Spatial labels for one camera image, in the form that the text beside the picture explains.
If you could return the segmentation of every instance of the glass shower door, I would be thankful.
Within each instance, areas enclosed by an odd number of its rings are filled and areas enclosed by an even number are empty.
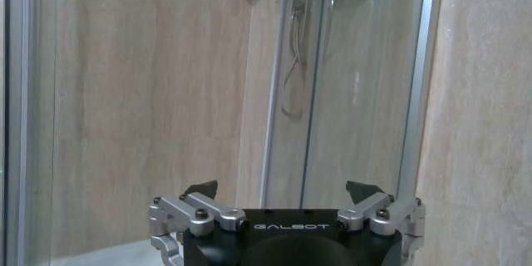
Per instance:
[[[347,181],[412,197],[439,0],[311,3],[302,68],[288,50],[302,1],[286,5],[263,204],[351,205]]]
[[[395,194],[423,0],[328,0],[303,206],[350,205],[346,180]]]

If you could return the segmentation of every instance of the screw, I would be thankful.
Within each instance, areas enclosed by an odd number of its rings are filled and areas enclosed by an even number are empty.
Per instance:
[[[339,230],[348,230],[348,226],[343,221],[336,222],[336,227],[339,228]]]
[[[206,218],[208,217],[208,212],[207,212],[207,210],[203,209],[203,208],[199,208],[199,209],[196,210],[195,216],[196,216],[198,219],[206,219]]]
[[[250,221],[246,220],[246,219],[243,219],[243,220],[239,222],[238,229],[239,229],[239,230],[243,230],[243,229],[247,229],[248,227],[250,227]]]
[[[376,215],[378,215],[380,218],[390,219],[390,211],[388,211],[387,209],[379,210],[379,212],[376,213]]]

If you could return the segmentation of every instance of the wall tile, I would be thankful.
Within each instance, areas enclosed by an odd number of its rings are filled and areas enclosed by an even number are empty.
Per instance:
[[[419,265],[532,263],[531,13],[530,0],[443,0],[419,174],[430,211]]]

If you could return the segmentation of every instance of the metal frame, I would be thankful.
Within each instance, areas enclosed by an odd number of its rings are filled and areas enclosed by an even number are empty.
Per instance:
[[[398,198],[415,197],[440,0],[423,0]]]
[[[26,265],[31,0],[8,0],[6,43],[6,265]]]
[[[272,66],[272,81],[270,88],[270,102],[268,102],[268,121],[266,123],[266,142],[264,142],[264,159],[262,167],[262,181],[260,181],[260,198],[259,206],[264,208],[267,205],[267,194],[268,194],[268,176],[270,176],[270,164],[271,164],[271,153],[272,153],[272,136],[274,136],[274,123],[275,123],[275,107],[278,105],[278,86],[279,86],[279,73],[282,68],[283,60],[283,46],[284,46],[284,31],[287,27],[286,17],[288,14],[288,0],[282,0],[282,14],[279,16],[279,31],[278,41],[275,46],[275,58]]]

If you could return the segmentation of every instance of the bolt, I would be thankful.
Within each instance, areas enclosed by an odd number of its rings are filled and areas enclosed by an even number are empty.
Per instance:
[[[348,230],[348,226],[346,225],[346,223],[343,221],[338,221],[336,226],[338,226],[339,230]]]
[[[390,219],[390,211],[388,211],[387,209],[379,210],[379,212],[376,213],[376,215],[378,215],[380,218]]]
[[[243,230],[243,229],[247,229],[248,227],[250,227],[250,221],[246,220],[246,219],[240,220],[239,225],[238,225],[238,229]]]
[[[239,209],[231,209],[230,211],[226,212],[227,216],[235,216],[240,213]]]
[[[195,216],[196,216],[198,219],[206,219],[206,218],[208,217],[208,212],[207,212],[207,210],[203,209],[203,208],[199,208],[199,209],[196,210]]]

